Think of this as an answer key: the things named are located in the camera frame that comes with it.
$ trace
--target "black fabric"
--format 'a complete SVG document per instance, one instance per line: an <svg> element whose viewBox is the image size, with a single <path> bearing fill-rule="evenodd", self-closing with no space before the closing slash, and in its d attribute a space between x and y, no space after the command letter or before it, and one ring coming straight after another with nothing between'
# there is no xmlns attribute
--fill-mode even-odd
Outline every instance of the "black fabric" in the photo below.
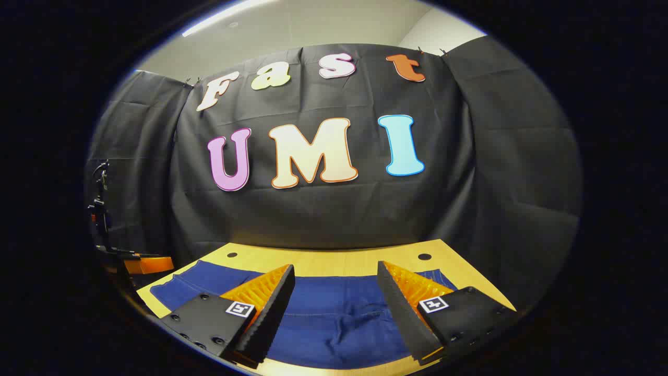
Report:
<svg viewBox="0 0 668 376"><path fill-rule="evenodd" d="M124 250L172 255L167 181L176 119L192 87L135 71L109 99L86 162L86 200L98 194L93 170L110 160L105 203L110 242Z"/></svg>
<svg viewBox="0 0 668 376"><path fill-rule="evenodd" d="M577 230L582 172L565 114L540 79L491 37L443 56L469 106L475 225L469 244L442 238L518 310L560 270Z"/></svg>
<svg viewBox="0 0 668 376"><path fill-rule="evenodd" d="M357 70L326 80L318 61L345 52ZM387 56L405 54L417 60L425 82L400 77ZM286 61L290 81L253 90L262 66ZM206 84L235 72L218 103L202 112ZM387 174L391 160L387 133L377 123L383 115L408 114L423 173ZM446 222L440 236L466 233L473 152L468 111L445 63L435 55L384 45L340 44L305 47L243 62L195 85L178 120L170 196L174 234L180 252L193 260L226 242L282 248L359 248L418 242L435 223ZM332 117L350 119L347 142L359 176L345 183L324 183L319 174L308 184L275 189L276 146L270 129L295 124L311 142L320 123ZM220 190L212 179L207 143L251 128L248 140L250 179L235 192ZM234 143L225 144L227 173L236 171Z"/></svg>
<svg viewBox="0 0 668 376"><path fill-rule="evenodd" d="M341 52L353 57L356 72L320 77L319 59ZM395 54L417 60L426 80L401 78L385 60ZM279 61L290 64L290 81L253 90L257 70ZM218 102L197 112L206 85L235 71L239 78ZM490 37L442 57L385 45L299 48L247 60L192 90L141 72L116 98L89 170L111 158L110 185L125 181L122 193L109 193L118 245L172 254L177 267L228 242L326 250L442 239L526 311L554 280L575 235L581 172L566 116L541 81ZM386 172L389 141L377 119L390 114L413 117L422 173ZM324 183L321 163L309 184L293 165L299 184L273 188L270 129L295 124L311 142L332 117L351 121L347 142L358 178ZM222 191L206 146L241 128L253 132L250 178L239 191ZM223 155L233 175L234 142Z"/></svg>

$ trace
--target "yellow table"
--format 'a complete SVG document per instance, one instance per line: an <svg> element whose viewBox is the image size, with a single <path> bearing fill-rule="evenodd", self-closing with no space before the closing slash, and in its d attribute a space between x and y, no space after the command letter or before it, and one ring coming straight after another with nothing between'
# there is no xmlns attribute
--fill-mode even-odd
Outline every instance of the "yellow table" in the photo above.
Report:
<svg viewBox="0 0 668 376"><path fill-rule="evenodd" d="M230 253L236 253L236 256L228 257L227 255ZM420 254L429 254L432 258L420 260L418 258ZM287 250L230 243L200 260L228 268L252 270L260 273L269 272L285 264L292 264L295 266L295 276L299 277L374 276L377 274L378 261L384 260L414 272L440 269L448 280L458 288L473 286L504 306L515 310L515 307L501 291L442 240L360 250ZM181 274L193 267L195 263L196 261L138 291L139 296L157 317L166 316L170 313L170 310L151 294L150 288L170 281L173 274ZM257 369L249 370L261 375L271 376L404 376L436 363L438 361L420 366L411 357L406 357L374 367L338 370L301 367L265 359L264 363L261 363Z"/></svg>

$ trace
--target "purple letter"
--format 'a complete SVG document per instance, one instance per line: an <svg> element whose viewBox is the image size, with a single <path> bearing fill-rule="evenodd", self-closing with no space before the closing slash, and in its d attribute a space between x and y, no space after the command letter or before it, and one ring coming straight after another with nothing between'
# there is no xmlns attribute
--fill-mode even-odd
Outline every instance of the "purple letter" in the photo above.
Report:
<svg viewBox="0 0 668 376"><path fill-rule="evenodd" d="M225 166L222 160L222 147L225 145L225 138L218 137L209 141L208 149L211 153L211 173L213 180L218 188L223 191L238 191L248 183L250 168L248 167L248 138L251 136L250 128L243 128L230 137L236 143L236 174L234 176L225 173Z"/></svg>

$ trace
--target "orange letter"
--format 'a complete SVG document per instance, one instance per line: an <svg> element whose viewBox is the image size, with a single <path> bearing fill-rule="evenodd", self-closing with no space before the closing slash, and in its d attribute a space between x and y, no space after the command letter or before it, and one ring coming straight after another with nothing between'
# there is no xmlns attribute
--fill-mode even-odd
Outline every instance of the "orange letter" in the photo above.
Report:
<svg viewBox="0 0 668 376"><path fill-rule="evenodd" d="M409 81L422 82L425 76L421 73L415 73L413 67L419 67L420 64L415 60L408 60L406 55L392 55L387 56L385 60L394 63L394 68L397 73Z"/></svg>
<svg viewBox="0 0 668 376"><path fill-rule="evenodd" d="M350 120L330 118L322 123L313 138L313 143L304 138L292 124L277 126L269 131L276 141L276 177L271 181L274 188L291 188L299 178L292 173L291 162L307 182L315 180L320 160L325 158L325 169L320 179L326 183L350 181L357 177L357 169L350 163L346 130Z"/></svg>

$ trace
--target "white wall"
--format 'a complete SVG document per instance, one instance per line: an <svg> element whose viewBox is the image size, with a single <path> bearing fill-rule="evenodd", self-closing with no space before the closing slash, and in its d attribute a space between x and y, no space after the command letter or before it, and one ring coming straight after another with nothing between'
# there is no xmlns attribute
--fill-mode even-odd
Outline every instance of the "white wall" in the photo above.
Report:
<svg viewBox="0 0 668 376"><path fill-rule="evenodd" d="M416 50L419 46L422 51L440 56L443 55L440 48L448 52L458 45L484 35L484 32L463 19L433 8L417 21L399 43L399 47Z"/></svg>

